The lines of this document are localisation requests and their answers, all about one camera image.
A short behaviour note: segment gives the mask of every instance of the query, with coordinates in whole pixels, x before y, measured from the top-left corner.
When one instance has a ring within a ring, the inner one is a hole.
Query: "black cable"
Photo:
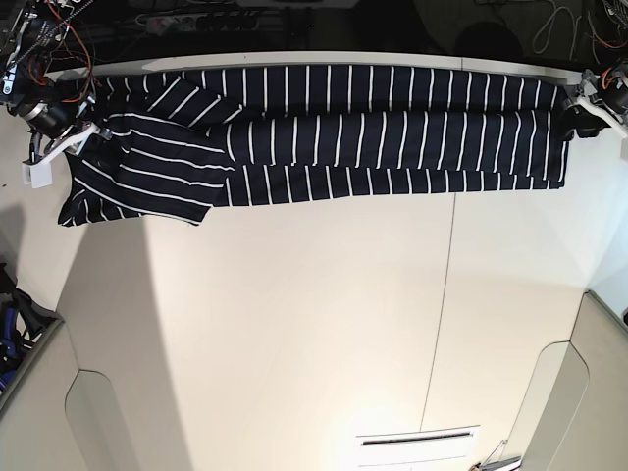
[[[69,22],[72,18],[74,18],[76,15],[78,15],[80,12],[82,12],[85,8],[87,8],[89,5],[94,3],[94,1],[95,0],[87,0],[81,7],[79,7],[76,10],[74,10],[67,18],[64,18],[62,23],[58,23],[56,26],[54,26],[52,29],[50,29],[47,33],[43,34],[42,36],[39,36],[37,38],[37,40],[34,42],[34,44],[32,46],[30,46],[29,49],[24,54],[19,56],[18,59],[16,59],[15,61],[7,64],[7,66],[5,67],[4,72],[2,73],[2,77],[7,74],[9,69],[11,69],[16,64],[19,64],[26,57],[28,57],[30,55],[30,53],[32,51],[34,51],[37,48],[37,46],[41,45],[41,43],[45,39],[48,39],[48,38],[52,37],[55,34],[55,32],[57,32],[58,29],[63,27],[65,25],[65,23]]]

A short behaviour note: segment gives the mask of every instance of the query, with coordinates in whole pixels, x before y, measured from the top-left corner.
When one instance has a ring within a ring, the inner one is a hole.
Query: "striped garment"
[[[534,78],[293,65],[100,79],[113,139],[69,156],[59,223],[353,195],[550,189],[563,91]]]

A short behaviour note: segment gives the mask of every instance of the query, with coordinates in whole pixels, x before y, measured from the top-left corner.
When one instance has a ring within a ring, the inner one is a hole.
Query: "white panel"
[[[28,156],[28,125],[0,113],[0,260],[17,266],[20,288],[40,305],[54,309],[79,247],[83,229],[57,225],[70,192],[65,159],[53,164],[55,184],[24,185],[22,162]]]
[[[546,410],[525,454],[522,471],[551,469],[556,452],[586,397],[588,385],[587,365],[575,348],[569,345]]]
[[[68,330],[61,326],[0,417],[3,470],[87,471],[65,413],[78,372]]]
[[[574,140],[562,190],[456,196],[422,430],[477,423],[478,458],[508,437],[541,350],[570,338],[582,293],[627,209],[626,182],[619,141],[603,131]]]
[[[80,371],[66,397],[66,416],[89,471],[140,471],[111,382]]]
[[[626,469],[628,332],[587,295],[572,343],[587,363],[591,378],[560,448],[554,451],[549,471]]]
[[[503,458],[523,456],[526,453],[550,400],[551,391],[569,347],[568,341],[553,343],[544,348],[539,355],[530,386],[501,455]]]
[[[401,54],[390,52],[345,52],[345,51],[278,51],[246,52],[233,54],[206,54],[201,56],[169,57],[143,61],[121,62],[96,66],[97,76],[120,74],[145,74],[154,71],[176,71],[180,69],[209,69],[240,66],[268,66],[283,64],[382,64],[440,69],[460,69],[459,57],[425,54]],[[51,78],[75,79],[83,74],[84,68],[50,74]]]
[[[356,436],[419,430],[452,203],[345,198],[212,210],[199,228],[91,228],[60,311],[81,366],[112,381],[140,464],[346,469]]]

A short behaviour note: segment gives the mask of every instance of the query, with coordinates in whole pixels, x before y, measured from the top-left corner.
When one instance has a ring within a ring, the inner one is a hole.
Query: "striped shirt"
[[[113,133],[69,156],[59,223],[375,194],[551,189],[563,90],[535,78],[293,65],[100,79]]]

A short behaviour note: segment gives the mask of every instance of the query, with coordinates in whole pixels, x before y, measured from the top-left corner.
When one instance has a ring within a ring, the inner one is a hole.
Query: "red wire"
[[[76,103],[78,101],[81,101],[83,99],[83,97],[87,94],[87,91],[89,90],[89,84],[91,83],[91,78],[92,78],[91,57],[89,56],[89,51],[87,51],[87,47],[82,42],[82,40],[80,39],[79,35],[77,34],[77,31],[72,27],[72,25],[70,25],[69,23],[65,22],[63,20],[63,18],[61,18],[61,16],[59,15],[59,13],[57,13],[55,11],[55,9],[52,8],[52,5],[50,4],[50,0],[46,0],[46,5],[48,5],[48,8],[52,12],[52,14],[57,18],[57,20],[59,20],[61,23],[63,23],[65,26],[67,26],[68,29],[72,32],[72,34],[77,39],[78,44],[80,45],[80,47],[82,48],[83,52],[85,53],[85,58],[87,59],[87,70],[89,72],[89,74],[88,74],[89,77],[87,78],[87,81],[85,82],[85,87],[83,88],[82,92],[80,93],[80,95],[77,98],[63,100],[64,103]]]

